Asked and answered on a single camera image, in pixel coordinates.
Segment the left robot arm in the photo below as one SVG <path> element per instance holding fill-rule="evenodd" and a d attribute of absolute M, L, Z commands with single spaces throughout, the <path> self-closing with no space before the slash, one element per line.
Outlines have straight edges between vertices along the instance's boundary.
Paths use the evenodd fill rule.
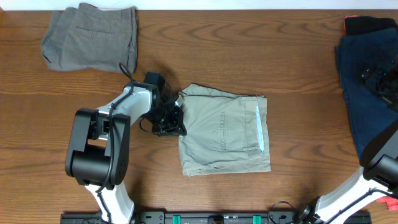
<path fill-rule="evenodd" d="M 124 183 L 129 164 L 130 134 L 134 123 L 146 119 L 150 133 L 184 136 L 183 98 L 165 94 L 168 86 L 158 73 L 143 82 L 131 79 L 122 93 L 104 106 L 75 113 L 65 160 L 65 172 L 95 198 L 105 223 L 132 223 L 134 202 Z"/>

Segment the light khaki shorts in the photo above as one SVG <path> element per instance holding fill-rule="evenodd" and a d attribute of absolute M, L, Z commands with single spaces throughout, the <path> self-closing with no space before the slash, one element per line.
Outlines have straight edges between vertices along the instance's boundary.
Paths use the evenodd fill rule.
<path fill-rule="evenodd" d="M 271 171 L 265 96 L 196 84 L 179 95 L 187 130 L 178 139 L 183 175 Z"/>

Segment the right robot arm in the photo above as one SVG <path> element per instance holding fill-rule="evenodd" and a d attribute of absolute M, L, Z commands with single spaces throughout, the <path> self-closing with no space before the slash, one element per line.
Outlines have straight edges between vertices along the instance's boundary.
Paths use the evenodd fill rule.
<path fill-rule="evenodd" d="M 369 68 L 361 83 L 397 111 L 397 60 L 389 70 Z M 295 223 L 344 223 L 367 204 L 384 196 L 397 198 L 397 121 L 381 131 L 361 154 L 360 167 L 334 191 L 318 197 Z"/>

